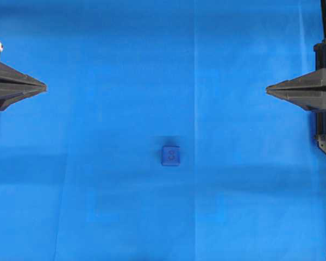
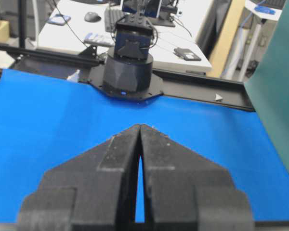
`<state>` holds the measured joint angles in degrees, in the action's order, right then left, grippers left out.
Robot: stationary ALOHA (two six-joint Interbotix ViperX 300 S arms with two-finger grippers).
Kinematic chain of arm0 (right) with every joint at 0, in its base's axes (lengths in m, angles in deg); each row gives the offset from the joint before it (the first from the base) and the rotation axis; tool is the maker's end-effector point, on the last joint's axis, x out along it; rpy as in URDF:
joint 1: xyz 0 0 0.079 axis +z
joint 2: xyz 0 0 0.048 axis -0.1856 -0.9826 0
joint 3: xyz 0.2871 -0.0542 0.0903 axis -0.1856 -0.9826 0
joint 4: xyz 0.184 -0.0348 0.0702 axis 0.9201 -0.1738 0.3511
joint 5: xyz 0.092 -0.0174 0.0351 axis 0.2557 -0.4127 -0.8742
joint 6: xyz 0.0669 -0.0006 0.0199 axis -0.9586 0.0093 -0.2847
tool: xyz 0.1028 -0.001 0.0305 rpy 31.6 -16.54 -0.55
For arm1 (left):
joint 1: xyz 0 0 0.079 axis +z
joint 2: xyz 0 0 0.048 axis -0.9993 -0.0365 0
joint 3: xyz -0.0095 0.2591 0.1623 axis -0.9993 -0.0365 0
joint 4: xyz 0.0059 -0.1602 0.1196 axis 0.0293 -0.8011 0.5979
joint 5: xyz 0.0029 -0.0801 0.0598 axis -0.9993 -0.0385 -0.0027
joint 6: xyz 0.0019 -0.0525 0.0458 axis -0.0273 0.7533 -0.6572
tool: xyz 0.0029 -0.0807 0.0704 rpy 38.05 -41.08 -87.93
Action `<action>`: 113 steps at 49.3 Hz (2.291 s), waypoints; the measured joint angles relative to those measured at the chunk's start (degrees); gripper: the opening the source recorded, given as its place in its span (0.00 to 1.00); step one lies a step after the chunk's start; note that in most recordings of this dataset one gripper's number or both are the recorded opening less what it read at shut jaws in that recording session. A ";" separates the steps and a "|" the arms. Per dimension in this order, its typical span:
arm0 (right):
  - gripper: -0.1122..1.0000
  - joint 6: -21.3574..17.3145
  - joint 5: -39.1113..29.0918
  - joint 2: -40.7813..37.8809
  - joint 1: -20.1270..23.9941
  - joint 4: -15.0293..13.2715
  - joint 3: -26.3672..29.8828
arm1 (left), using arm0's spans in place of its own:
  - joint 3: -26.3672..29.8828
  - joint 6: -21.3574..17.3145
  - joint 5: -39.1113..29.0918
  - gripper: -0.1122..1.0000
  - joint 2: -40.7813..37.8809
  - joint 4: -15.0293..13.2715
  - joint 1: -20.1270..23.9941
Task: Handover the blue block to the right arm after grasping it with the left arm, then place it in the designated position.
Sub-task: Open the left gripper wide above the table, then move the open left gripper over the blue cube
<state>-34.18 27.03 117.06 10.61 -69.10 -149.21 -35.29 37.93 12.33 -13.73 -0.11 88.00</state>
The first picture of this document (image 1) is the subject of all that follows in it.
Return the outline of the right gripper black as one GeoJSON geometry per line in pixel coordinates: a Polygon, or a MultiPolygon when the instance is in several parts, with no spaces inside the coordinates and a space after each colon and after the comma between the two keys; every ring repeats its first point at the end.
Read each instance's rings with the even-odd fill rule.
{"type": "Polygon", "coordinates": [[[326,155],[326,91],[292,90],[326,87],[326,38],[314,46],[316,70],[292,80],[270,85],[267,94],[316,113],[317,145],[326,155]]]}

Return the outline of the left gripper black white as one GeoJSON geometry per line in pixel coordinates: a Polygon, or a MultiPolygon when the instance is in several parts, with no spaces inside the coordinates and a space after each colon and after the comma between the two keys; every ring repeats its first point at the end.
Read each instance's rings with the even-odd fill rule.
{"type": "MultiPolygon", "coordinates": [[[[0,54],[3,45],[0,42],[0,54]]],[[[0,111],[25,98],[47,91],[47,85],[0,62],[0,111]]]]}

